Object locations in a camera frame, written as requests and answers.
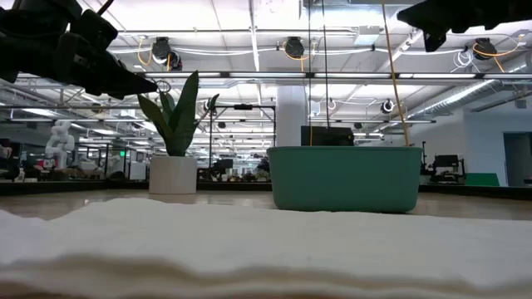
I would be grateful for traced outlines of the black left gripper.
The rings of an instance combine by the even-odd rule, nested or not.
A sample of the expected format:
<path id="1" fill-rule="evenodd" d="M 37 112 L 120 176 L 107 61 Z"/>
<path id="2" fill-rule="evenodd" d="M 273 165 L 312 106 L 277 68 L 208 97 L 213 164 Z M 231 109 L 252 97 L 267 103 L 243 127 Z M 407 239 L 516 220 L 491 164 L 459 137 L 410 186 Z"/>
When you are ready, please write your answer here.
<path id="1" fill-rule="evenodd" d="M 76 33 L 60 36 L 53 53 L 53 79 L 81 86 L 95 96 L 107 94 L 117 99 L 157 91 L 157 85 L 128 71 L 107 51 L 111 39 L 97 36 L 87 41 Z"/>

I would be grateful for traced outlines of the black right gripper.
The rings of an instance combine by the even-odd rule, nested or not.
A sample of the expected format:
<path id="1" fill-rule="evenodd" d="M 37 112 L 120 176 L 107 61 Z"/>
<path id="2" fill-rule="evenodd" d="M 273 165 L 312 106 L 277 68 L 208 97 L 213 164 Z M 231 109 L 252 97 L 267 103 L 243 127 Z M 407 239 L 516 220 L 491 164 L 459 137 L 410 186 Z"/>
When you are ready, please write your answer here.
<path id="1" fill-rule="evenodd" d="M 434 52 L 446 42 L 446 33 L 454 24 L 457 0 L 424 0 L 401 10 L 397 19 L 423 32 L 426 52 Z M 491 30 L 507 22 L 532 19 L 532 0 L 465 0 L 464 12 L 456 18 L 456 31 L 483 26 Z"/>

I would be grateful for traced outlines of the green plastic tupperware container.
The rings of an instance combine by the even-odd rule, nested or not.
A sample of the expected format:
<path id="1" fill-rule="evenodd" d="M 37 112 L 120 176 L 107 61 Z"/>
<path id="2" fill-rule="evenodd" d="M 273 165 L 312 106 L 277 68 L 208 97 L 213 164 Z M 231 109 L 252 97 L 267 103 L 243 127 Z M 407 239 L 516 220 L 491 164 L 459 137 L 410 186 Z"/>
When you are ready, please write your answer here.
<path id="1" fill-rule="evenodd" d="M 421 156 L 417 147 L 273 147 L 273 201 L 303 212 L 406 213 L 416 207 Z"/>

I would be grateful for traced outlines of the green snake plant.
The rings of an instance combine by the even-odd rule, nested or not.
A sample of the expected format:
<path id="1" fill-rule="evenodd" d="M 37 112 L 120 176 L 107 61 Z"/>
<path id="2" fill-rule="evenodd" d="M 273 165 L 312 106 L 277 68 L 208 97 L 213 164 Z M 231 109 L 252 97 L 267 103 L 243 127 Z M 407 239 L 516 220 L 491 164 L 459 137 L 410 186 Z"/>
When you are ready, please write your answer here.
<path id="1" fill-rule="evenodd" d="M 208 101 L 208 111 L 196 119 L 197 96 L 200 88 L 200 73 L 192 72 L 175 101 L 169 92 L 160 92 L 161 107 L 143 95 L 137 99 L 140 109 L 151 121 L 165 143 L 169 156 L 184 157 L 190 147 L 202 118 L 205 118 L 215 107 L 219 94 Z"/>

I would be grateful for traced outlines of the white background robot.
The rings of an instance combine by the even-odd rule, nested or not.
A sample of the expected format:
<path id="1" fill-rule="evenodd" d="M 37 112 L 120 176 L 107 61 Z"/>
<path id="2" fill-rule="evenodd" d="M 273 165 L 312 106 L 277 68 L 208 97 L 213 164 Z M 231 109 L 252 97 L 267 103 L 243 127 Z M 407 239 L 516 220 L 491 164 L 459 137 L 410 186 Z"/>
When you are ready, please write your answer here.
<path id="1" fill-rule="evenodd" d="M 45 146 L 46 158 L 56 158 L 58 169 L 66 168 L 67 153 L 74 150 L 75 147 L 75 138 L 69 134 L 70 128 L 70 121 L 57 120 L 51 128 L 51 136 Z"/>

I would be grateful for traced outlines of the white plant pot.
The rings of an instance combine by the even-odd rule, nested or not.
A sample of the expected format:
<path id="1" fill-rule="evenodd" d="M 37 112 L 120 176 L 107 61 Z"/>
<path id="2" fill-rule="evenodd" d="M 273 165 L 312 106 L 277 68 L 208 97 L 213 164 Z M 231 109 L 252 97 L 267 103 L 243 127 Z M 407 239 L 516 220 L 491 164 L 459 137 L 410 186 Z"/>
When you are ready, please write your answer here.
<path id="1" fill-rule="evenodd" d="M 195 194 L 197 160 L 190 157 L 156 156 L 150 161 L 151 194 Z"/>

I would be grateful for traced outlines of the black desk equipment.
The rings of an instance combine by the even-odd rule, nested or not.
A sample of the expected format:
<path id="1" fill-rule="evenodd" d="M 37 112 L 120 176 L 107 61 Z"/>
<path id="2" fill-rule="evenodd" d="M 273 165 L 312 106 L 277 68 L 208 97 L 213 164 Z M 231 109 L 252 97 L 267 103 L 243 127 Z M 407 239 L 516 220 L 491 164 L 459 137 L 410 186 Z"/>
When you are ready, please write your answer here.
<path id="1" fill-rule="evenodd" d="M 433 184 L 464 184 L 466 181 L 464 162 L 457 154 L 436 155 L 430 181 Z"/>

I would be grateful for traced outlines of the green board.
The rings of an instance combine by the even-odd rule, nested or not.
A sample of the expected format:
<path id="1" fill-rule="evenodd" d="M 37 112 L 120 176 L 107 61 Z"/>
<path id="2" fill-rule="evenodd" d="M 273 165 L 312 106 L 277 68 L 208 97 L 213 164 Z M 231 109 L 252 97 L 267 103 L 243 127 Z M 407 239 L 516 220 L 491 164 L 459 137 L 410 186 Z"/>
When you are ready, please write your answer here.
<path id="1" fill-rule="evenodd" d="M 495 173 L 467 173 L 465 176 L 467 186 L 500 187 L 500 182 Z"/>

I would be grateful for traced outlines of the white pillar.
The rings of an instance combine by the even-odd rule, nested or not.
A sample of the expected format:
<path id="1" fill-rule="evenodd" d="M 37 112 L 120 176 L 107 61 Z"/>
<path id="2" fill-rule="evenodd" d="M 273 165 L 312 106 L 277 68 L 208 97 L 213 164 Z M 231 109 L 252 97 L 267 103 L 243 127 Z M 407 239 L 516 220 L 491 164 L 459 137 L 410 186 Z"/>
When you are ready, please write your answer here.
<path id="1" fill-rule="evenodd" d="M 301 127 L 307 124 L 304 86 L 279 86 L 276 102 L 276 145 L 300 146 Z"/>

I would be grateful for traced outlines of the white folded cloth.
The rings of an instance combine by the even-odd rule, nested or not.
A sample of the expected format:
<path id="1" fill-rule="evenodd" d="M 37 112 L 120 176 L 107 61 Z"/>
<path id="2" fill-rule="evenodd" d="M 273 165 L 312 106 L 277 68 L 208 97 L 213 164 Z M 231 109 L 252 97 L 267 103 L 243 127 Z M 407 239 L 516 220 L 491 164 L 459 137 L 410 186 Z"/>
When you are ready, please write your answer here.
<path id="1" fill-rule="evenodd" d="M 0 211 L 0 297 L 532 299 L 532 222 L 113 199 Z"/>

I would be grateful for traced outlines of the silver ventilation duct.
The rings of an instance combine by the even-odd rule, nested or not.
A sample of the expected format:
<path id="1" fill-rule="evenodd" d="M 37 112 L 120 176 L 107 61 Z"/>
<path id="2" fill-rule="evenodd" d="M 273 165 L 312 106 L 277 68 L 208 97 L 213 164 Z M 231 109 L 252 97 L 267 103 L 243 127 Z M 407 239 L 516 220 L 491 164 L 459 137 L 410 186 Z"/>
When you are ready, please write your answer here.
<path id="1" fill-rule="evenodd" d="M 500 86 L 500 80 L 485 80 L 469 86 L 458 86 L 435 96 L 423 104 L 420 104 L 413 110 L 410 110 L 407 119 L 421 117 L 425 113 L 437 112 L 447 108 L 453 108 L 454 105 L 461 105 L 467 100 L 474 100 L 484 91 L 493 91 L 496 86 Z"/>

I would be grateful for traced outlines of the black metal frame rig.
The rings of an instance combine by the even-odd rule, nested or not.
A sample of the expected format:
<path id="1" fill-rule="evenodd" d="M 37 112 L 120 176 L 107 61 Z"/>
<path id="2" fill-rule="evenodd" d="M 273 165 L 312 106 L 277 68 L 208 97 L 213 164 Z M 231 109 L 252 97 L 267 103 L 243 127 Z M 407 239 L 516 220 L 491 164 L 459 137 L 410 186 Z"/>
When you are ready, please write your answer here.
<path id="1" fill-rule="evenodd" d="M 276 145 L 277 113 L 274 105 L 215 105 L 208 110 L 209 163 L 212 169 L 219 159 L 232 163 L 258 163 L 268 148 Z"/>

